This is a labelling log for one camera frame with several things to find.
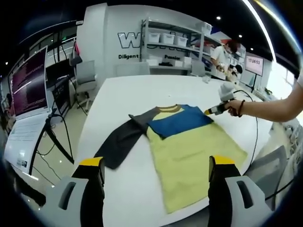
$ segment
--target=storage bin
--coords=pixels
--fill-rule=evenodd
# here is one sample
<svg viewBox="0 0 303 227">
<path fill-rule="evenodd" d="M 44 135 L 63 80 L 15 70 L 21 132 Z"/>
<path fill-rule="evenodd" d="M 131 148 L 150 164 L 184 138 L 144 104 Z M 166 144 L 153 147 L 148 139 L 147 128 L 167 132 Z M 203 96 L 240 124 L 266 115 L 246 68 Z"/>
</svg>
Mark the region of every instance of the storage bin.
<svg viewBox="0 0 303 227">
<path fill-rule="evenodd" d="M 198 31 L 202 30 L 204 35 L 210 36 L 213 26 L 211 26 L 209 23 L 206 23 L 206 22 L 198 22 L 198 23 L 196 23 L 195 29 Z"/>
<path fill-rule="evenodd" d="M 152 55 L 152 54 L 149 54 L 148 55 L 148 59 L 154 59 L 154 60 L 157 60 L 158 63 L 161 63 L 162 60 L 163 60 L 163 57 L 160 57 L 160 56 L 156 56 L 156 55 Z"/>
<path fill-rule="evenodd" d="M 157 66 L 157 65 L 159 65 L 159 63 L 158 63 L 158 61 L 156 59 L 146 59 L 145 61 L 149 64 L 149 66 Z"/>
<path fill-rule="evenodd" d="M 179 60 L 172 60 L 172 61 L 171 61 L 171 64 L 172 64 L 174 67 L 183 67 L 183 62 L 182 62 L 182 61 L 179 61 Z"/>
<path fill-rule="evenodd" d="M 186 46 L 187 40 L 187 38 L 176 36 L 174 44 L 178 46 Z"/>
<path fill-rule="evenodd" d="M 148 42 L 149 43 L 158 43 L 160 40 L 160 33 L 149 32 Z"/>
<path fill-rule="evenodd" d="M 190 57 L 182 57 L 181 61 L 187 64 L 191 64 L 192 58 Z"/>
<path fill-rule="evenodd" d="M 163 44 L 174 44 L 175 35 L 163 33 L 161 34 L 161 43 Z"/>
</svg>

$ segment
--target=dark gray sleeve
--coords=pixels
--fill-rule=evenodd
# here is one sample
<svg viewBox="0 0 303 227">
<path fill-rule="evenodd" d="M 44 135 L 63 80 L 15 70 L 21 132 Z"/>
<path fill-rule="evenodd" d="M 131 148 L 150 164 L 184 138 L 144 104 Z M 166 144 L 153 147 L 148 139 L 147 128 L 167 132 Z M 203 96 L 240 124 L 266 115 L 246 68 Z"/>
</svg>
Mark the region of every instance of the dark gray sleeve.
<svg viewBox="0 0 303 227">
<path fill-rule="evenodd" d="M 146 135 L 147 129 L 148 129 L 148 122 L 153 120 L 154 117 L 159 114 L 159 109 L 158 108 L 153 108 L 141 115 L 138 116 L 133 116 L 129 114 L 129 117 L 140 127 L 142 130 L 142 133 Z"/>
<path fill-rule="evenodd" d="M 138 139 L 147 132 L 147 122 L 158 114 L 153 108 L 116 128 L 104 141 L 94 157 L 104 157 L 105 166 L 116 169 L 124 161 Z"/>
</svg>

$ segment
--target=ceiling light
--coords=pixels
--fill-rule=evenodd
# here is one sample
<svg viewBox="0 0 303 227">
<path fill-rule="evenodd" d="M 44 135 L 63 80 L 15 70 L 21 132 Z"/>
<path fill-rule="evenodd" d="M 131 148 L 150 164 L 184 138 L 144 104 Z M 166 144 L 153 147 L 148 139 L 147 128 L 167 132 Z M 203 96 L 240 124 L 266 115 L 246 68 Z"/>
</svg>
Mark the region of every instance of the ceiling light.
<svg viewBox="0 0 303 227">
<path fill-rule="evenodd" d="M 272 12 L 267 6 L 263 5 L 259 1 L 255 1 L 259 6 L 261 6 L 269 15 L 272 16 L 274 20 L 282 27 L 282 29 L 288 34 L 288 37 L 291 39 L 290 42 L 294 43 L 299 52 L 302 52 L 299 42 L 297 41 L 295 35 L 293 34 L 291 28 L 287 25 L 283 18 L 280 19 L 279 15 L 276 15 Z"/>
<path fill-rule="evenodd" d="M 253 16 L 255 17 L 255 19 L 257 20 L 259 26 L 261 27 L 265 37 L 266 37 L 266 40 L 268 42 L 268 45 L 269 45 L 269 48 L 270 48 L 270 51 L 271 51 L 271 54 L 273 56 L 273 62 L 276 62 L 276 54 L 275 54 L 275 50 L 274 50 L 274 46 L 270 40 L 270 37 L 269 37 L 269 34 L 265 28 L 265 25 L 263 23 L 263 21 L 261 20 L 259 14 L 257 13 L 257 11 L 255 10 L 255 8 L 252 6 L 252 4 L 250 3 L 249 0 L 242 0 L 243 3 L 247 6 L 247 8 L 250 10 L 250 12 L 253 14 Z"/>
</svg>

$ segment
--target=black cable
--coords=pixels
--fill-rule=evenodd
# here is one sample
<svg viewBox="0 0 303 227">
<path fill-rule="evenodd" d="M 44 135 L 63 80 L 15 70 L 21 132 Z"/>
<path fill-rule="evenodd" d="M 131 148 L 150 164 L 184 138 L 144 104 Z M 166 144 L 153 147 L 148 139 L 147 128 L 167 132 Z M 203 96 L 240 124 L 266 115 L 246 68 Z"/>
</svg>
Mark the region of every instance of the black cable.
<svg viewBox="0 0 303 227">
<path fill-rule="evenodd" d="M 238 91 L 235 91 L 234 94 L 235 94 L 235 93 L 238 93 L 238 92 L 244 92 L 244 93 L 251 99 L 252 102 L 254 101 L 254 100 L 252 99 L 252 97 L 251 97 L 246 91 L 244 91 L 244 90 L 238 90 Z M 254 147 L 254 151 L 253 151 L 253 153 L 252 153 L 250 165 L 249 165 L 249 167 L 247 168 L 247 170 L 245 171 L 244 175 L 245 175 L 245 174 L 247 173 L 247 171 L 249 170 L 249 168 L 250 168 L 250 166 L 251 166 L 251 164 L 252 164 L 252 162 L 253 162 L 253 159 L 254 159 L 254 156 L 255 156 L 255 152 L 256 152 L 257 141 L 258 141 L 258 119 L 257 119 L 257 117 L 256 117 L 256 123 L 257 123 L 257 136 L 256 136 L 255 147 Z"/>
<path fill-rule="evenodd" d="M 36 167 L 33 166 L 33 168 L 42 176 L 44 177 L 44 179 L 46 179 L 49 183 L 51 183 L 52 185 L 55 185 L 53 182 L 51 182 L 50 180 L 48 180 L 39 170 L 37 170 Z"/>
<path fill-rule="evenodd" d="M 55 48 L 53 48 L 53 59 L 54 59 L 54 61 L 55 61 L 55 64 L 57 64 L 56 56 L 55 56 Z"/>
<path fill-rule="evenodd" d="M 278 195 L 281 191 L 283 191 L 285 188 L 287 188 L 292 182 L 294 181 L 294 179 L 292 179 L 290 182 L 288 182 L 283 188 L 281 188 L 280 190 L 276 191 L 275 193 L 273 193 L 272 195 L 268 196 L 265 198 L 265 200 L 269 200 L 271 198 L 273 198 L 274 196 Z"/>
<path fill-rule="evenodd" d="M 240 92 L 240 91 L 244 92 L 251 99 L 251 101 L 253 102 L 253 99 L 251 98 L 251 96 L 246 91 L 244 91 L 244 90 L 238 90 L 238 91 L 235 91 L 234 93 L 237 93 L 237 92 Z M 256 138 L 256 143 L 255 143 L 254 151 L 253 151 L 252 158 L 251 158 L 250 165 L 249 165 L 248 169 L 250 168 L 250 166 L 251 166 L 251 164 L 253 162 L 253 158 L 254 158 L 254 154 L 255 154 L 256 146 L 257 146 L 257 141 L 258 141 L 258 119 L 257 119 L 257 117 L 256 117 L 256 122 L 257 122 L 257 138 Z M 269 200 L 269 199 L 273 198 L 274 196 L 278 195 L 281 191 L 283 191 L 285 188 L 287 188 L 293 181 L 294 181 L 294 179 L 292 179 L 284 187 L 282 187 L 281 189 L 279 189 L 278 191 L 276 191 L 272 195 L 266 197 L 265 200 Z"/>
<path fill-rule="evenodd" d="M 76 90 L 76 86 L 74 85 L 74 83 L 72 82 L 72 80 L 70 79 L 74 89 L 75 89 L 75 93 L 76 93 L 76 102 L 78 104 L 78 106 L 81 108 L 81 110 L 84 112 L 84 114 L 87 116 L 87 113 L 85 112 L 85 110 L 83 109 L 83 107 L 80 105 L 79 101 L 78 101 L 78 97 L 77 97 L 77 90 Z"/>
<path fill-rule="evenodd" d="M 55 87 L 54 87 L 54 89 L 53 89 L 53 92 L 56 92 L 56 84 L 57 84 L 57 80 L 56 80 L 56 82 L 55 82 Z M 51 108 L 51 110 L 53 110 L 53 106 L 55 105 L 55 101 L 56 101 L 56 98 L 55 98 L 55 96 L 53 95 L 53 105 L 52 105 L 52 108 Z"/>
<path fill-rule="evenodd" d="M 65 59 L 67 60 L 67 55 L 66 55 L 66 52 L 65 52 L 65 50 L 64 50 L 64 48 L 63 48 L 63 44 L 61 45 L 61 47 L 62 47 L 62 50 L 63 50 L 63 52 L 64 52 Z"/>
<path fill-rule="evenodd" d="M 59 117 L 61 117 L 61 118 L 62 118 L 62 120 L 63 120 L 64 126 L 65 126 L 65 130 L 66 130 L 66 134 L 67 134 L 67 140 L 68 140 L 68 144 L 69 144 L 69 146 L 70 146 L 71 157 L 72 157 L 72 159 L 74 159 L 74 157 L 73 157 L 73 155 L 72 155 L 72 150 L 71 150 L 71 140 L 70 140 L 70 135 L 69 135 L 69 133 L 68 133 L 68 129 L 67 129 L 67 125 L 66 125 L 65 119 L 64 119 L 64 117 L 63 117 L 62 115 L 58 115 L 58 114 L 56 114 L 55 116 L 59 116 Z"/>
<path fill-rule="evenodd" d="M 43 155 L 43 156 L 48 155 L 53 150 L 54 147 L 55 147 L 55 144 L 53 144 L 52 148 L 46 154 L 41 154 L 38 150 L 37 150 L 37 153 L 39 155 Z"/>
<path fill-rule="evenodd" d="M 40 157 L 43 159 L 43 161 L 45 161 L 46 162 L 46 164 L 48 165 L 48 167 L 53 171 L 53 173 L 61 180 L 61 178 L 58 176 L 58 174 L 54 171 L 54 169 L 53 168 L 51 168 L 51 166 L 48 164 L 48 162 L 42 157 L 42 155 L 41 154 L 39 154 L 40 155 Z"/>
</svg>

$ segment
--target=yellow t-shirt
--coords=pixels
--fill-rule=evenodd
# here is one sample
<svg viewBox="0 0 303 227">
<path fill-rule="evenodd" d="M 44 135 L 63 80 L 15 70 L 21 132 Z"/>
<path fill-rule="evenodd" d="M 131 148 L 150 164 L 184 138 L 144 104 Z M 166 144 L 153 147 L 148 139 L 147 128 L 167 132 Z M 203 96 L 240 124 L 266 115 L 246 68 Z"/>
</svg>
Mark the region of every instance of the yellow t-shirt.
<svg viewBox="0 0 303 227">
<path fill-rule="evenodd" d="M 172 113 L 174 108 L 176 107 L 165 108 L 165 112 L 160 112 L 153 120 L 183 111 L 180 108 Z M 187 207 L 207 196 L 210 156 L 229 157 L 238 168 L 241 168 L 247 157 L 247 153 L 214 122 L 164 140 L 149 127 L 147 137 L 168 213 Z"/>
</svg>

